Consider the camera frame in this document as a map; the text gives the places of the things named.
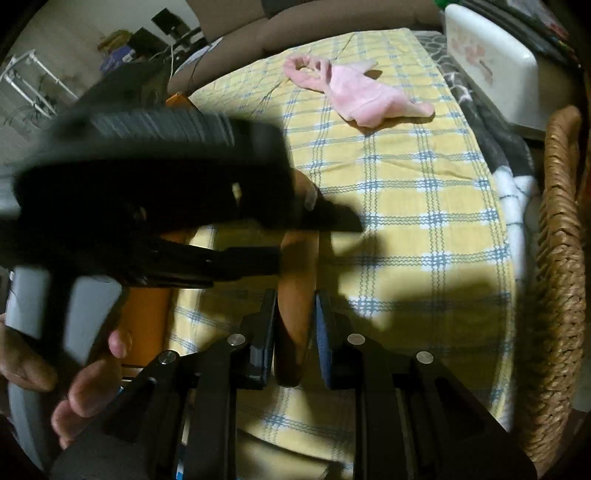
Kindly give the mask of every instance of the couch cushion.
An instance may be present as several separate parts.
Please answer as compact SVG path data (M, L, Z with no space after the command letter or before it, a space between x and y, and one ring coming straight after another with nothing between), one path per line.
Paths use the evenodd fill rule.
M441 24L433 0L317 0L271 18L258 41L265 51L274 53L343 33L419 24Z
M175 73L168 83L168 93L190 95L222 75L263 58L264 52L256 36L268 21L261 18L226 35L215 48L196 60L197 66L192 62Z
M187 3L209 42L265 17L261 0L187 0Z

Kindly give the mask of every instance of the woven handle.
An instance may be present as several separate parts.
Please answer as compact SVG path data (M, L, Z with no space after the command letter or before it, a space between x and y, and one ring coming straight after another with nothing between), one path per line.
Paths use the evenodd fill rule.
M542 475L560 446L583 356L585 274L577 214L581 116L569 106L550 119L537 258L537 312L521 366L517 439Z

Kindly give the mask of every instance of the pink cloth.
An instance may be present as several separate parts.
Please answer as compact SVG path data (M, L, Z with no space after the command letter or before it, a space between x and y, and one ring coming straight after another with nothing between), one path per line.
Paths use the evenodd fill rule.
M323 92L341 117L355 120L360 127L375 128L384 118L396 116L433 115L430 103L412 103L402 90L364 75L376 65L373 60L333 65L329 59L295 53L285 60L283 72L297 86ZM318 76L301 70L303 67Z

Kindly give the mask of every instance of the white cord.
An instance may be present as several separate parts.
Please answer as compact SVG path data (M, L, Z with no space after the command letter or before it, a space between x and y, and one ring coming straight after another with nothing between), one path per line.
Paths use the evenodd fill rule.
M168 78L169 80L173 77L173 73L174 73L174 51L173 51L173 46L170 46L170 77Z

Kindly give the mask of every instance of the cable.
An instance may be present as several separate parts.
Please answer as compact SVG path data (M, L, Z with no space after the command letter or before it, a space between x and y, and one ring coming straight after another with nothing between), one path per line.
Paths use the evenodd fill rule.
M168 81L173 77L174 73L174 47L170 46L170 77L168 77Z
M25 105L22 106L20 108L17 108L9 117L7 117L4 120L4 123L2 124L3 127L5 127L6 125L8 125L9 127L12 125L12 122L14 121L15 117L22 112L23 110L27 110L27 109L35 109L35 107L32 107L31 105Z

